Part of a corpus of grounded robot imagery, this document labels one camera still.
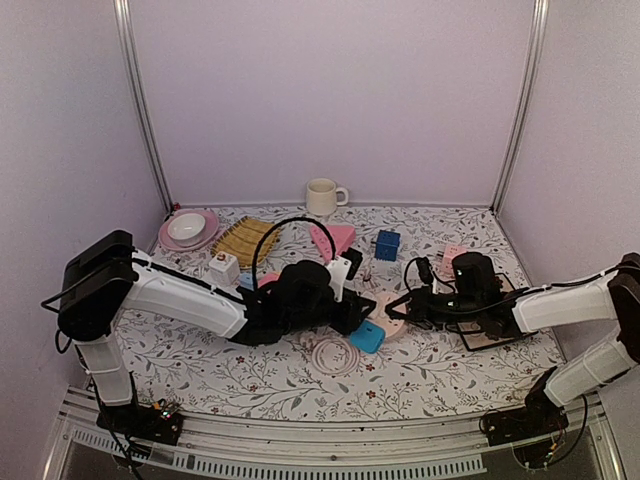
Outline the round pink power socket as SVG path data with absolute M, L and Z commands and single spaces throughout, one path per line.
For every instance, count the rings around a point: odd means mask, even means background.
M 404 329 L 404 321 L 402 319 L 392 319 L 386 313 L 386 306 L 400 298 L 400 295 L 393 291 L 380 291 L 373 293 L 365 291 L 362 296 L 365 299 L 376 302 L 374 310 L 366 317 L 370 323 L 380 327 L 385 333 L 385 339 L 391 339 L 398 336 Z

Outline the cyan square plug adapter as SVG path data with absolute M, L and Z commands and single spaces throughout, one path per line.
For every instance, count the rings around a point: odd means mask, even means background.
M 363 321 L 361 325 L 350 334 L 349 341 L 357 349 L 375 354 L 386 338 L 385 331 L 370 321 Z

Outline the dark blue cube socket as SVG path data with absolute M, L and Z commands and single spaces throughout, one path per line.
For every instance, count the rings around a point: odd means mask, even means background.
M 395 262 L 400 246 L 400 234 L 394 231 L 381 230 L 374 242 L 374 258 L 382 261 Z

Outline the pink triangular power socket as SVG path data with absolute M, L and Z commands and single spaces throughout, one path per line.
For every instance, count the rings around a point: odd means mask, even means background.
M 356 237 L 355 228 L 351 225 L 327 225 L 326 229 L 331 234 L 338 256 L 351 247 Z M 312 225 L 310 235 L 324 262 L 330 262 L 333 257 L 332 248 L 324 231 L 318 226 Z

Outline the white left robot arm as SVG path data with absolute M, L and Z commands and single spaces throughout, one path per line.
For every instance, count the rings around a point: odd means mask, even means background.
M 61 292 L 41 306 L 56 314 L 59 332 L 79 350 L 111 419 L 138 434 L 149 415 L 135 400 L 113 336 L 121 310 L 176 319 L 245 346 L 271 345 L 319 326 L 349 335 L 376 307 L 347 288 L 353 264 L 344 257 L 326 265 L 302 260 L 275 281 L 230 293 L 153 261 L 134 247 L 130 233 L 115 230 L 66 265 Z

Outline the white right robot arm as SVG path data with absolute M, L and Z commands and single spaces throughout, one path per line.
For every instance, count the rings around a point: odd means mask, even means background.
M 429 327 L 475 323 L 482 334 L 519 339 L 556 326 L 612 321 L 614 329 L 568 363 L 553 367 L 529 391 L 517 427 L 537 436 L 556 410 L 626 374 L 639 364 L 639 255 L 586 278 L 503 291 L 492 260 L 467 252 L 452 261 L 455 287 L 414 288 L 385 307 L 392 319 Z

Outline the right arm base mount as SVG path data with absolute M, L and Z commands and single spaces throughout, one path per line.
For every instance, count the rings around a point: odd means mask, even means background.
M 479 420 L 490 446 L 503 445 L 560 432 L 569 426 L 563 407 L 545 396 L 527 397 L 523 407 L 492 410 Z

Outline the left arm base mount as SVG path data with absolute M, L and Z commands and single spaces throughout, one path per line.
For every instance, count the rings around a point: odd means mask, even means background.
M 146 440 L 170 446 L 178 444 L 184 417 L 180 413 L 166 413 L 152 406 L 131 402 L 122 406 L 107 406 L 98 401 L 100 410 L 97 425 L 126 438 Z

